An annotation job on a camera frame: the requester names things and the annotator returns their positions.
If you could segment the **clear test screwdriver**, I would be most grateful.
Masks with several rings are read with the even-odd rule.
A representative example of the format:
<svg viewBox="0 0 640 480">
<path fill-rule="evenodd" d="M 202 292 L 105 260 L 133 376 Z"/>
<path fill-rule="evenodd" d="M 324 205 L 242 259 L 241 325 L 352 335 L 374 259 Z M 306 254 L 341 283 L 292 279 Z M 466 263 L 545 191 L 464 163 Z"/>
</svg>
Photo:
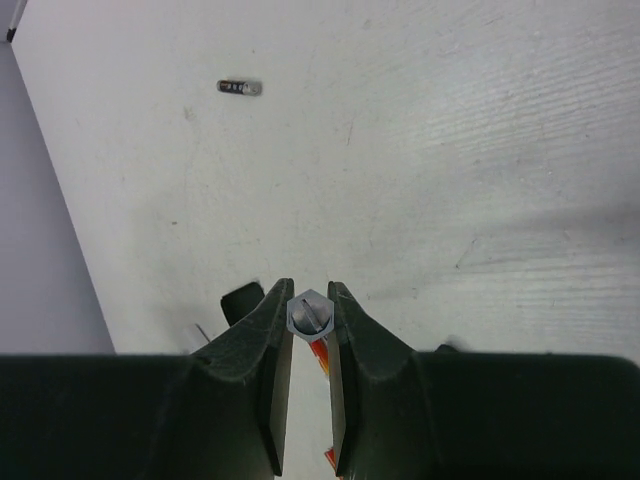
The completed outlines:
<svg viewBox="0 0 640 480">
<path fill-rule="evenodd" d="M 335 304 L 309 289 L 286 303 L 286 326 L 307 343 L 324 339 L 335 328 Z"/>
</svg>

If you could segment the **black remote control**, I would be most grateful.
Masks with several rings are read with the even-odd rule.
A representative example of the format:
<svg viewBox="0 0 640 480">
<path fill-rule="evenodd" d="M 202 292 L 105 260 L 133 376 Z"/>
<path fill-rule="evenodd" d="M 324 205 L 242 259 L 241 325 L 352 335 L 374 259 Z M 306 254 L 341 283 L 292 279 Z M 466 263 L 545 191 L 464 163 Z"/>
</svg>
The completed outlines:
<svg viewBox="0 0 640 480">
<path fill-rule="evenodd" d="M 264 296 L 264 290 L 257 281 L 249 282 L 225 294 L 220 300 L 220 305 L 228 325 L 232 327 L 249 315 Z"/>
</svg>

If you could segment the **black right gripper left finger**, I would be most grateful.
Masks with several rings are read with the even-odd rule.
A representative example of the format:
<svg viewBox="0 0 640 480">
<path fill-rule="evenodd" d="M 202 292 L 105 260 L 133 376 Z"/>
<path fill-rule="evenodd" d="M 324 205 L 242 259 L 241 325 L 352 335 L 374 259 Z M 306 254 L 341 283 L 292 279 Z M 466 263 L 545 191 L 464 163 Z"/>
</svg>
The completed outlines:
<svg viewBox="0 0 640 480">
<path fill-rule="evenodd" d="M 272 479 L 283 472 L 291 279 L 189 355 L 5 355 L 5 479 Z"/>
</svg>

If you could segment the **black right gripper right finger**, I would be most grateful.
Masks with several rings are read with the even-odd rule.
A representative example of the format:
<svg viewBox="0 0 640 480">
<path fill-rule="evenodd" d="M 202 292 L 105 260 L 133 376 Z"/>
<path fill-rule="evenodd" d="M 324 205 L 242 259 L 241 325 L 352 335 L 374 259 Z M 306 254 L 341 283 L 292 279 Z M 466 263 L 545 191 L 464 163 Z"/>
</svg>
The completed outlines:
<svg viewBox="0 0 640 480">
<path fill-rule="evenodd" d="M 635 479 L 639 369 L 626 359 L 412 349 L 340 282 L 329 337 L 344 479 Z"/>
</svg>

